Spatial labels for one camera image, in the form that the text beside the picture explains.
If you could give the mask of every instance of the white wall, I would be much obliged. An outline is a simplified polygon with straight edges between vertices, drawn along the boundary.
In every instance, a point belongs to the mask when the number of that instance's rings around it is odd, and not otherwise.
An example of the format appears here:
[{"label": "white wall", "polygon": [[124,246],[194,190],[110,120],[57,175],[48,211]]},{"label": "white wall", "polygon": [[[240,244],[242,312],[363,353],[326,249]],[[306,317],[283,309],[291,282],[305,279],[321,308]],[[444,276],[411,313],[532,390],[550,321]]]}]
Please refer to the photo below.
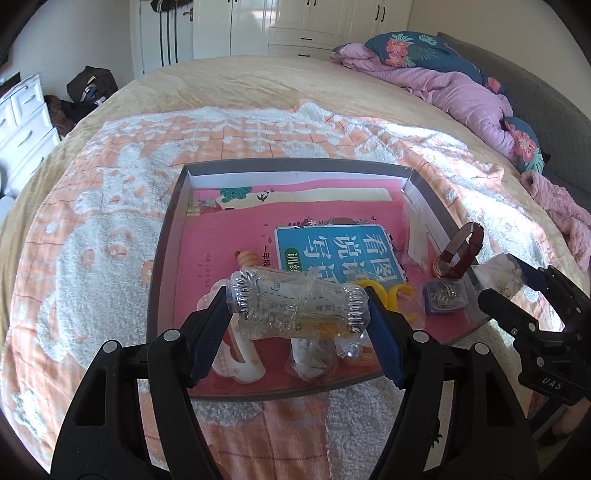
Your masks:
[{"label": "white wall", "polygon": [[591,67],[543,0],[414,0],[408,29],[445,32],[513,61],[591,118]]},{"label": "white wall", "polygon": [[119,87],[134,79],[126,0],[49,0],[17,38],[5,79],[41,73],[43,92],[69,99],[66,84],[86,65],[112,71]]}]

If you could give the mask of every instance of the orange blanket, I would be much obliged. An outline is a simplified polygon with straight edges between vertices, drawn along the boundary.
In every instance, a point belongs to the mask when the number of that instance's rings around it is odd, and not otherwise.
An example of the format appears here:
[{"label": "orange blanket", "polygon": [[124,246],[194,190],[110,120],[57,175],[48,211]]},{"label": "orange blanket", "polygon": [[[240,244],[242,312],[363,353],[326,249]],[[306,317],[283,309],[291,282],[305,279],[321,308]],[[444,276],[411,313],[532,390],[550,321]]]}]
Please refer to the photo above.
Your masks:
[{"label": "orange blanket", "polygon": [[[145,339],[154,251],[181,166],[304,156],[414,167],[458,225],[485,226],[481,261],[507,250],[560,268],[543,229],[505,190],[503,168],[475,161],[465,145],[439,132],[337,116],[311,102],[288,111],[203,108],[107,123],[37,212],[12,298],[2,406],[42,465],[51,462],[61,421],[101,344]],[[517,302],[547,328],[560,326],[537,295]],[[141,398],[150,451],[162,462],[149,395]],[[326,396],[263,403],[251,417],[216,408],[208,417],[207,407],[198,406],[198,417],[235,478],[329,476]]]}]

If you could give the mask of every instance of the plastic bag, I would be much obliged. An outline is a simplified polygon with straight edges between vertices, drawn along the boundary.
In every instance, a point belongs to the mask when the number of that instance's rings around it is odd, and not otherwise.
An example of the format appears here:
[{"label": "plastic bag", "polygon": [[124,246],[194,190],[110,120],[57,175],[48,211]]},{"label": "plastic bag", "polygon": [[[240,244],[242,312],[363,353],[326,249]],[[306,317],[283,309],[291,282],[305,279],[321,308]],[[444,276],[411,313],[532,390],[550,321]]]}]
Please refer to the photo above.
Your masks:
[{"label": "plastic bag", "polygon": [[363,332],[359,339],[354,342],[336,340],[335,347],[337,355],[348,365],[369,367],[375,365],[378,361],[378,356],[367,331]]},{"label": "plastic bag", "polygon": [[309,274],[242,267],[228,288],[230,309],[240,313],[241,334],[250,340],[355,338],[369,323],[362,287],[333,284]]},{"label": "plastic bag", "polygon": [[469,303],[463,280],[435,278],[423,289],[428,314],[441,315],[463,310]]},{"label": "plastic bag", "polygon": [[292,338],[291,355],[285,370],[312,382],[330,373],[338,362],[335,343],[331,340]]},{"label": "plastic bag", "polygon": [[430,271],[431,265],[428,258],[428,232],[423,215],[412,204],[405,205],[405,214],[408,218],[408,244],[405,249],[406,257],[415,262],[422,271]]},{"label": "plastic bag", "polygon": [[483,288],[492,288],[509,300],[524,285],[520,267],[505,254],[496,255],[473,269]]}]

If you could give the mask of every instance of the book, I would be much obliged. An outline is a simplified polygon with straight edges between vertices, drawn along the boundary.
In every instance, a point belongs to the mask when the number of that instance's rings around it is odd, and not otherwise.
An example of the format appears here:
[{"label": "book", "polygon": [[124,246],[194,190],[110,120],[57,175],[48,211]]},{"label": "book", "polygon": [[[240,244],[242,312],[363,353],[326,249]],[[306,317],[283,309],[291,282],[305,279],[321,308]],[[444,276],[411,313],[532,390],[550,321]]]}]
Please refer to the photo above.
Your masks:
[{"label": "book", "polygon": [[381,225],[306,225],[275,230],[282,270],[310,271],[334,283],[347,283],[365,273],[386,289],[405,282],[389,235]]}]

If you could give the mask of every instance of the gray headboard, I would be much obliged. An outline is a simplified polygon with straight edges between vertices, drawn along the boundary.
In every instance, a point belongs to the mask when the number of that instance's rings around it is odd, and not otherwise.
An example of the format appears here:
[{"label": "gray headboard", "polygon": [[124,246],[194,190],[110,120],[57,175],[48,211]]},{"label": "gray headboard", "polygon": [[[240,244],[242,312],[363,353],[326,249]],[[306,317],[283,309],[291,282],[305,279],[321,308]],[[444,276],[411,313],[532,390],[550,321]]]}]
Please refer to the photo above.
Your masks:
[{"label": "gray headboard", "polygon": [[544,176],[591,212],[591,120],[545,81],[483,48],[439,33],[457,52],[507,89],[515,116],[528,122],[551,155]]}]

